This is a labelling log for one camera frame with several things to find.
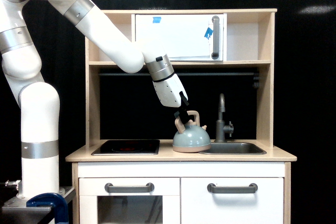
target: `faucet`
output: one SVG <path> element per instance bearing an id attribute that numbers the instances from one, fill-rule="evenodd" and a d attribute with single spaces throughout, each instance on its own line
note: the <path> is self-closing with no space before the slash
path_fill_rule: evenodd
<path id="1" fill-rule="evenodd" d="M 224 95 L 219 95 L 219 105 L 218 105 L 218 120 L 216 121 L 216 140 L 215 143 L 226 143 L 225 133 L 233 133 L 233 125 L 229 122 L 228 125 L 225 125 L 223 120 L 223 112 L 225 112 L 225 100 Z"/>

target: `teal kettle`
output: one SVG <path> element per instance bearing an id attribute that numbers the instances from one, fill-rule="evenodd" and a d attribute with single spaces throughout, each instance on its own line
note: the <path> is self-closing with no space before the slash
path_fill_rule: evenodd
<path id="1" fill-rule="evenodd" d="M 199 113 L 194 110 L 187 111 L 187 113 L 193 115 L 194 120 L 189 120 L 186 124 L 183 124 L 180 117 L 175 119 L 177 132 L 173 139 L 173 150 L 190 153 L 210 149 L 210 137 L 205 131 L 206 125 L 203 127 L 199 125 Z"/>

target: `black cooktop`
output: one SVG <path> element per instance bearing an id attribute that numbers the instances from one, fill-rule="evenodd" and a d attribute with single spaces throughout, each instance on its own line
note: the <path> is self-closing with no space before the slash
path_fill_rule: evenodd
<path id="1" fill-rule="evenodd" d="M 108 140 L 91 155 L 156 155 L 159 152 L 160 140 Z"/>

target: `gray handle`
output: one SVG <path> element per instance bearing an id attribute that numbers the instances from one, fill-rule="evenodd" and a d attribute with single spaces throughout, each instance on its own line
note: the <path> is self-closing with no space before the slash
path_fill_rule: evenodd
<path id="1" fill-rule="evenodd" d="M 108 193 L 150 193 L 154 191 L 154 185 L 152 183 L 148 183 L 145 186 L 114 186 L 111 183 L 107 183 L 105 185 L 105 191 Z"/>
<path id="2" fill-rule="evenodd" d="M 208 192 L 213 194 L 254 194 L 258 190 L 257 184 L 250 184 L 249 186 L 216 186 L 209 184 L 207 186 Z"/>
<path id="3" fill-rule="evenodd" d="M 212 23 L 214 23 L 214 51 L 211 54 L 211 57 L 217 59 L 219 57 L 219 17 L 213 16 Z"/>

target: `oven door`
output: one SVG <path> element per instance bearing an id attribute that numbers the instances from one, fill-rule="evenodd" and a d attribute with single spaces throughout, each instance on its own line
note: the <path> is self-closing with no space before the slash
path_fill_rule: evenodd
<path id="1" fill-rule="evenodd" d="M 180 223 L 179 178 L 80 178 L 80 224 Z"/>

